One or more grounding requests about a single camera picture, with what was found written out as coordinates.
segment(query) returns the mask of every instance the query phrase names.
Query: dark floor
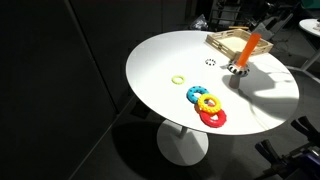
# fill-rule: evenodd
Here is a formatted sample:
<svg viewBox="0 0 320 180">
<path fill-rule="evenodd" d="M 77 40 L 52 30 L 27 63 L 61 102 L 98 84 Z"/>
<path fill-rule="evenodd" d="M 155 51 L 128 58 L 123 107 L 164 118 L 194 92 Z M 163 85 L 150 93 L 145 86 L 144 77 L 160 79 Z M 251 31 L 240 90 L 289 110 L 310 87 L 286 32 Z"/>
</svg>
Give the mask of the dark floor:
<svg viewBox="0 0 320 180">
<path fill-rule="evenodd" d="M 283 30 L 274 40 L 287 40 L 275 43 L 271 51 L 285 65 L 299 67 L 314 53 L 298 28 Z M 314 64 L 311 70 L 319 71 L 319 64 Z M 208 134 L 210 145 L 205 158 L 194 166 L 180 167 L 168 162 L 157 147 L 157 128 L 163 119 L 154 112 L 148 113 L 143 106 L 134 110 L 137 101 L 134 99 L 70 179 L 253 179 L 270 167 L 255 150 L 257 142 L 269 139 L 279 154 L 286 154 L 307 142 L 306 137 L 290 126 L 293 119 L 306 115 L 320 129 L 320 84 L 301 72 L 291 72 L 300 90 L 299 106 L 287 122 L 275 129 L 243 136 Z M 281 178 L 273 176 L 268 179 Z"/>
</svg>

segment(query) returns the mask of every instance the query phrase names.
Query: wooden tray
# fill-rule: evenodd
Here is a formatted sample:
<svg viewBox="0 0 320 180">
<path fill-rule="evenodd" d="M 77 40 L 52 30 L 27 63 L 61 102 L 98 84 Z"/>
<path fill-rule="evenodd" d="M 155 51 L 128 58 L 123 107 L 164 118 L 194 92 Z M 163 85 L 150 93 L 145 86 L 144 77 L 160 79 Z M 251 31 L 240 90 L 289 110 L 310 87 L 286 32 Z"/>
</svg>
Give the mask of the wooden tray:
<svg viewBox="0 0 320 180">
<path fill-rule="evenodd" d="M 233 60 L 236 54 L 243 51 L 251 33 L 234 29 L 207 35 L 206 42 Z M 260 39 L 251 56 L 269 52 L 273 47 L 270 42 Z"/>
</svg>

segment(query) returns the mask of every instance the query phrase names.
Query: blue ring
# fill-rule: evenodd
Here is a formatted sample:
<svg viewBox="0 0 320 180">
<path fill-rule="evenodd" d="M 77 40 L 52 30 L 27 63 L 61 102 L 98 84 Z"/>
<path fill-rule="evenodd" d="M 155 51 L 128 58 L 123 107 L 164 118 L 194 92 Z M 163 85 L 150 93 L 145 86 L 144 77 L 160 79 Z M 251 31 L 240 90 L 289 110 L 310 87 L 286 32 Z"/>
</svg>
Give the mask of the blue ring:
<svg viewBox="0 0 320 180">
<path fill-rule="evenodd" d="M 197 104 L 198 98 L 194 95 L 195 93 L 209 94 L 209 91 L 201 86 L 193 86 L 187 92 L 187 98 L 192 104 Z"/>
</svg>

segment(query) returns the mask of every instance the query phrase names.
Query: green ring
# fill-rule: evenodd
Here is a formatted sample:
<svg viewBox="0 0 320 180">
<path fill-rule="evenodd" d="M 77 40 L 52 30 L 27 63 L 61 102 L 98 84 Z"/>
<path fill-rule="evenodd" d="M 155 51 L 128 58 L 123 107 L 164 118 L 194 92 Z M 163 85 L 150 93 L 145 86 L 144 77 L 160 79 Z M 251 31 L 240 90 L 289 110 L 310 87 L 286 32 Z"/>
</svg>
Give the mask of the green ring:
<svg viewBox="0 0 320 180">
<path fill-rule="evenodd" d="M 176 79 L 177 78 L 180 78 L 182 81 L 181 82 L 177 82 L 176 81 Z M 183 84 L 184 83 L 184 77 L 183 76 L 180 76 L 180 75 L 176 75 L 176 76 L 173 76 L 172 78 L 171 78 L 171 81 L 173 82 L 173 83 L 175 83 L 175 84 L 178 84 L 178 85 L 180 85 L 180 84 Z"/>
</svg>

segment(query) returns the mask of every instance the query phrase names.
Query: red ring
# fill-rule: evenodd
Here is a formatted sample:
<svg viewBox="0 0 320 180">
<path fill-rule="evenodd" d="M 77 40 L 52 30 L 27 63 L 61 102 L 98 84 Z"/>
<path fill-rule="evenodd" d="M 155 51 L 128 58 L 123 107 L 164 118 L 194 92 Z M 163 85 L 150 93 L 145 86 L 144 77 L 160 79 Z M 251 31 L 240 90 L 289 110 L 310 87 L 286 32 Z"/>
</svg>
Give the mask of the red ring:
<svg viewBox="0 0 320 180">
<path fill-rule="evenodd" d="M 218 120 L 211 119 L 211 117 L 213 117 L 214 115 L 218 116 Z M 213 127 L 213 128 L 221 127 L 227 121 L 227 115 L 222 109 L 213 115 L 208 114 L 204 111 L 201 111 L 200 118 L 204 124 L 206 124 L 207 126 Z"/>
</svg>

